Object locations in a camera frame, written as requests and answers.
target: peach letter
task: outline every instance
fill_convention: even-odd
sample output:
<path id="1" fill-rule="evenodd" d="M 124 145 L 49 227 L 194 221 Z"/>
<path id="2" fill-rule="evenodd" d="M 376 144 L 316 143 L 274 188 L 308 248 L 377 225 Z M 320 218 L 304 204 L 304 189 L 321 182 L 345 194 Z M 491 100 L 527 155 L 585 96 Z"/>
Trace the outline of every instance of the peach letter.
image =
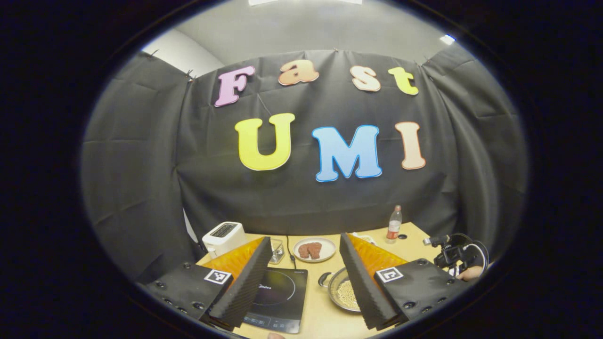
<path id="1" fill-rule="evenodd" d="M 314 70 L 314 64 L 310 60 L 295 60 L 284 64 L 280 68 L 284 72 L 279 76 L 279 83 L 289 86 L 298 82 L 308 83 L 318 78 L 319 73 Z"/>
<path id="2" fill-rule="evenodd" d="M 359 90 L 367 90 L 370 92 L 377 92 L 381 89 L 381 84 L 379 80 L 374 77 L 377 76 L 377 73 L 368 67 L 362 66 L 352 66 L 350 68 L 350 73 L 354 77 L 352 79 L 352 83 Z"/>
<path id="3" fill-rule="evenodd" d="M 417 131 L 419 128 L 416 122 L 398 122 L 396 124 L 396 130 L 402 135 L 404 145 L 402 168 L 406 170 L 416 170 L 425 166 L 425 159 L 421 157 L 421 148 L 418 144 Z"/>

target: white toaster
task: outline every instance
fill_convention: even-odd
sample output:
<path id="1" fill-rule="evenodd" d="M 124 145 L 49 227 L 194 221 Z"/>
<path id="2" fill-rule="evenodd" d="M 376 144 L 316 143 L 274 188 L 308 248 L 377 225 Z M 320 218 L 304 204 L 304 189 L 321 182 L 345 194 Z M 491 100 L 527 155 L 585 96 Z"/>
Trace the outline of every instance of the white toaster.
<path id="1" fill-rule="evenodd" d="M 247 242 L 241 223 L 225 221 L 203 236 L 201 239 L 212 258 L 217 258 Z"/>

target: metal bowl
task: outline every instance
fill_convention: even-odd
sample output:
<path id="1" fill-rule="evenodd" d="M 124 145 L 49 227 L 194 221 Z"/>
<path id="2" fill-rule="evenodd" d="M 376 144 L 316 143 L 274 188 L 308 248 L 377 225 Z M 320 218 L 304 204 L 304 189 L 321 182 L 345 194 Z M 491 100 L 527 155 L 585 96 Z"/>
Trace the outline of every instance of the metal bowl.
<path id="1" fill-rule="evenodd" d="M 344 268 L 340 269 L 337 273 L 335 273 L 333 275 L 333 277 L 331 278 L 331 280 L 329 281 L 329 286 L 325 286 L 324 281 L 327 279 L 329 274 L 331 274 L 331 272 L 327 272 L 327 273 L 323 274 L 322 276 L 320 276 L 320 278 L 318 278 L 318 284 L 321 285 L 322 287 L 326 287 L 329 290 L 329 297 L 331 298 L 331 301 L 333 303 L 335 303 L 337 306 L 341 307 L 342 309 L 346 309 L 351 312 L 360 313 L 359 308 L 347 305 L 345 302 L 343 302 L 339 298 L 339 294 L 337 293 L 337 289 L 339 288 L 339 286 L 341 286 L 341 284 L 343 284 L 344 282 L 347 282 L 350 280 L 350 278 L 347 275 L 346 268 L 344 267 Z"/>

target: food on plate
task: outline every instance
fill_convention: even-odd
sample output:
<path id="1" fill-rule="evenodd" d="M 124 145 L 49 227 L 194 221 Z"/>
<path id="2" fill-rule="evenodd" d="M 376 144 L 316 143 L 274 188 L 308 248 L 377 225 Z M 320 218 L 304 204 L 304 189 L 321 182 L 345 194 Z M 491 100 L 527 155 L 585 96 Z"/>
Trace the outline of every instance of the food on plate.
<path id="1" fill-rule="evenodd" d="M 349 280 L 344 281 L 337 287 L 337 298 L 339 298 L 339 301 L 346 307 L 360 308 L 358 307 L 356 295 L 352 289 L 352 282 Z"/>
<path id="2" fill-rule="evenodd" d="M 320 258 L 320 250 L 323 248 L 323 245 L 320 242 L 309 242 L 307 244 L 303 244 L 297 249 L 300 253 L 300 258 L 307 259 L 318 259 Z"/>
<path id="3" fill-rule="evenodd" d="M 310 252 L 308 251 L 308 245 L 309 244 L 303 244 L 300 246 L 299 249 L 297 249 L 297 251 L 300 253 L 300 257 L 307 259 L 310 257 Z"/>
<path id="4" fill-rule="evenodd" d="M 323 245 L 320 242 L 310 242 L 308 244 L 308 252 L 310 252 L 310 257 L 312 259 L 320 258 L 320 249 L 323 248 Z"/>

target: meat patty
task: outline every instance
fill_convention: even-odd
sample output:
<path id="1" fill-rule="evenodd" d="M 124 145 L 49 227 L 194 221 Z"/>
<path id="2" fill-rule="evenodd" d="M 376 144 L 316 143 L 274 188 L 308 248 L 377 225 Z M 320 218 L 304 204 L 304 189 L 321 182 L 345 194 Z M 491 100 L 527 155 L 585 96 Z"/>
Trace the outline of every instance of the meat patty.
<path id="1" fill-rule="evenodd" d="M 323 245 L 320 242 L 310 242 L 308 244 L 308 252 L 310 253 L 310 257 L 312 259 L 320 258 L 320 249 L 323 248 Z"/>
<path id="2" fill-rule="evenodd" d="M 310 253 L 309 253 L 309 251 L 308 251 L 308 246 L 309 246 L 309 245 L 310 245 L 310 244 L 303 244 L 303 245 L 301 245 L 301 246 L 300 246 L 300 248 L 299 248 L 299 249 L 297 249 L 297 250 L 298 250 L 298 252 L 300 253 L 300 257 L 302 257 L 302 258 L 304 258 L 304 259 L 307 259 L 307 258 L 309 258 L 309 257 L 310 257 Z"/>

